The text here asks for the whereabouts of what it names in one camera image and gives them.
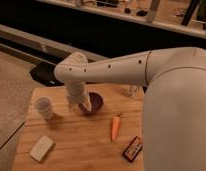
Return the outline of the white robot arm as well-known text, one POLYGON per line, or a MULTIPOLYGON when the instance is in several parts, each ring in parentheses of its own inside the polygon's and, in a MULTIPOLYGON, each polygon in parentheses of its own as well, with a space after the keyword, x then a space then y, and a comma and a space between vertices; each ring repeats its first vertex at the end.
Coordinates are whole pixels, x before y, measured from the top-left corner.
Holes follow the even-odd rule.
POLYGON ((85 100, 87 82, 145 87, 144 171, 206 171, 205 49, 149 50, 92 63, 74 52, 54 74, 71 103, 85 100))

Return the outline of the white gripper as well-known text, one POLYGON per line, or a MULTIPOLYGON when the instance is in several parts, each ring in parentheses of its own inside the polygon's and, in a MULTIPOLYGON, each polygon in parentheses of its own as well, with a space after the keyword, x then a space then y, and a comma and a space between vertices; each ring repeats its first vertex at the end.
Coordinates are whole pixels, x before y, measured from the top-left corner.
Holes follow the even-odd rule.
POLYGON ((66 92, 67 92, 67 99, 70 102, 68 104, 68 110, 70 112, 78 111, 78 105, 76 103, 82 103, 82 105, 88 111, 92 110, 90 96, 87 95, 84 82, 66 83, 65 86, 66 86, 66 92))

